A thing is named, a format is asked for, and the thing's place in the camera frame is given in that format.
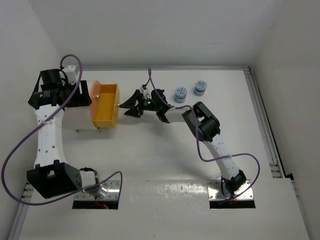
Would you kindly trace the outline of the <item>blue white jar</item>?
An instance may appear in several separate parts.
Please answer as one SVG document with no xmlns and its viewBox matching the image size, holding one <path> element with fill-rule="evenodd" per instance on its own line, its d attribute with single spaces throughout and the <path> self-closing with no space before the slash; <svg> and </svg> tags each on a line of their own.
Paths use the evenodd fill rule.
<svg viewBox="0 0 320 240">
<path fill-rule="evenodd" d="M 175 89 L 175 92 L 174 92 L 174 100 L 179 103 L 179 104 L 182 104 L 185 102 L 186 100 L 186 97 L 187 97 L 187 89 L 183 86 L 180 86 L 180 87 L 177 87 Z"/>
<path fill-rule="evenodd" d="M 207 83 L 204 80 L 198 80 L 194 86 L 194 94 L 198 97 L 201 97 L 205 94 L 207 89 Z"/>
</svg>

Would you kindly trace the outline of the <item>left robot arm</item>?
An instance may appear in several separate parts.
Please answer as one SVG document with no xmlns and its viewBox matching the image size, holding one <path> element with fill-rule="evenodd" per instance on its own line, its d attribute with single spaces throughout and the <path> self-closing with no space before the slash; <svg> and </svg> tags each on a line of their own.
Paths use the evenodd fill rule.
<svg viewBox="0 0 320 240">
<path fill-rule="evenodd" d="M 78 81 L 75 66 L 43 70 L 28 101 L 34 108 L 40 129 L 37 132 L 37 155 L 28 170 L 28 182 L 45 199 L 85 188 L 97 191 L 98 173 L 68 164 L 63 149 L 63 125 L 77 130 L 93 130 L 99 81 Z"/>
</svg>

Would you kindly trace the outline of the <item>orange drawer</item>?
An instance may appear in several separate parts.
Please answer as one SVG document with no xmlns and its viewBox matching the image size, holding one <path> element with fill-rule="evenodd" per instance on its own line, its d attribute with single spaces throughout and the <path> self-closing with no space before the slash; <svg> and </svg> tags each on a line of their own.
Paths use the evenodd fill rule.
<svg viewBox="0 0 320 240">
<path fill-rule="evenodd" d="M 91 104 L 89 106 L 89 112 L 91 120 L 94 121 L 98 109 L 98 100 L 99 98 L 96 98 L 96 95 L 100 95 L 101 91 L 101 83 L 99 81 L 88 81 L 88 92 L 91 99 Z"/>
</svg>

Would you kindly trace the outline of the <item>cream cabinet with legs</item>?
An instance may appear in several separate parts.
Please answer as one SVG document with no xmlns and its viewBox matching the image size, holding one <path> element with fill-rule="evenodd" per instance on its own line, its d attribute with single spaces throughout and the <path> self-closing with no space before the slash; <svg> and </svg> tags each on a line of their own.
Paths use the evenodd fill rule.
<svg viewBox="0 0 320 240">
<path fill-rule="evenodd" d="M 90 105 L 80 107 L 66 107 L 62 120 L 62 127 L 69 130 L 97 130 L 90 115 Z"/>
</svg>

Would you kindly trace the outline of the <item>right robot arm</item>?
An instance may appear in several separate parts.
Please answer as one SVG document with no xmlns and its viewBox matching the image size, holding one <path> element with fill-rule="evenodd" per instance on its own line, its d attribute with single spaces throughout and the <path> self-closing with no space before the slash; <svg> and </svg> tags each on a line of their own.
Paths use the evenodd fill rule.
<svg viewBox="0 0 320 240">
<path fill-rule="evenodd" d="M 198 101 L 188 110 L 183 110 L 181 107 L 169 105 L 161 89 L 152 90 L 150 97 L 137 89 L 119 107 L 126 109 L 124 114 L 130 117 L 141 118 L 145 111 L 152 111 L 163 123 L 186 123 L 197 142 L 202 142 L 212 154 L 213 161 L 219 167 L 224 188 L 231 196 L 246 182 L 244 172 L 235 163 L 220 138 L 219 120 L 203 102 Z"/>
</svg>

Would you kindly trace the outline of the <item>yellow bottom drawer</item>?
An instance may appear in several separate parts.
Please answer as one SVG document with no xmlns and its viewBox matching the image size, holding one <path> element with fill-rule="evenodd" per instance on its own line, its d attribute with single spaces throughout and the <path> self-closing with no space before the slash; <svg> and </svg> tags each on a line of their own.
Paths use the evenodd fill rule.
<svg viewBox="0 0 320 240">
<path fill-rule="evenodd" d="M 93 122 L 97 129 L 115 128 L 118 123 L 120 90 L 116 83 L 101 84 L 100 98 Z"/>
</svg>

